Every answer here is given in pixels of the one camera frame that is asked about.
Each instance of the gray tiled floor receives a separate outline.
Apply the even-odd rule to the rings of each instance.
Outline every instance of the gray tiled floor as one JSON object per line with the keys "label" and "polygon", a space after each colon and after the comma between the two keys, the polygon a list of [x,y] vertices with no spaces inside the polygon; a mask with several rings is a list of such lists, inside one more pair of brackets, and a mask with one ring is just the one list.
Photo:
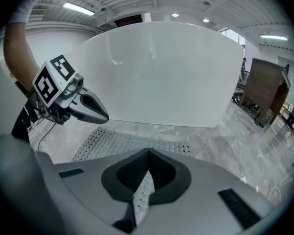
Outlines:
{"label": "gray tiled floor", "polygon": [[[38,150],[54,124],[39,123],[29,136]],[[110,120],[104,125],[121,133],[166,141],[187,141],[196,158],[227,169],[277,205],[294,193],[294,136],[277,118],[264,129],[236,104],[230,103],[215,128],[164,126]],[[85,139],[98,127],[71,118],[55,125],[40,142],[54,163],[69,162]]]}

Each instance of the fluorescent light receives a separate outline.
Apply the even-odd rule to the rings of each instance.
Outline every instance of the fluorescent light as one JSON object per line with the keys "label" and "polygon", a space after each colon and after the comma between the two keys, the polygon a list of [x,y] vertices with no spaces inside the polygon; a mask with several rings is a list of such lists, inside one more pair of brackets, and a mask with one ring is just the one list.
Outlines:
{"label": "fluorescent light", "polygon": [[266,39],[277,39],[277,40],[282,40],[282,41],[287,41],[287,37],[283,36],[274,36],[274,35],[260,35],[261,38],[266,38]]}
{"label": "fluorescent light", "polygon": [[72,3],[69,3],[69,2],[65,3],[63,5],[63,7],[64,8],[71,9],[71,10],[76,10],[76,11],[81,12],[81,13],[84,13],[84,14],[86,14],[88,16],[92,16],[94,14],[94,12],[92,12],[92,11],[90,11],[88,9],[85,9],[83,7],[77,6],[77,5],[72,4]]}

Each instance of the white partition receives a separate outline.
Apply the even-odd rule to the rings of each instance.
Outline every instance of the white partition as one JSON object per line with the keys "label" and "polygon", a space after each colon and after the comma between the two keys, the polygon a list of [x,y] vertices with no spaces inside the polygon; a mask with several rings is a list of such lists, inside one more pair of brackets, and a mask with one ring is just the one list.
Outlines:
{"label": "white partition", "polygon": [[67,59],[110,119],[215,127],[235,90],[243,47],[200,26],[150,22],[95,36]]}

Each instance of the forearm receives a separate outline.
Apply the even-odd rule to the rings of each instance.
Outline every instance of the forearm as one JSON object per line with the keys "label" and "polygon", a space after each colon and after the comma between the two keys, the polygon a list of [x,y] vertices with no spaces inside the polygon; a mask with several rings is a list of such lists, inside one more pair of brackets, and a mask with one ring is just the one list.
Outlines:
{"label": "forearm", "polygon": [[26,40],[24,23],[7,25],[3,51],[6,64],[13,76],[30,91],[39,67]]}

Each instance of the perforated mat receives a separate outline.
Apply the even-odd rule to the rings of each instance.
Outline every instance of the perforated mat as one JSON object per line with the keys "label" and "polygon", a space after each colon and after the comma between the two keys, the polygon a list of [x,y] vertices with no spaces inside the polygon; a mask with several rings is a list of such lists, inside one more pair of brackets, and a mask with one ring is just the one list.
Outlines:
{"label": "perforated mat", "polygon": [[[148,147],[179,153],[188,157],[195,157],[190,145],[186,142],[142,138],[99,127],[89,135],[79,148],[73,157],[73,161],[102,158]],[[147,213],[149,195],[153,192],[153,181],[151,174],[148,172],[133,196],[135,217],[138,225]]]}

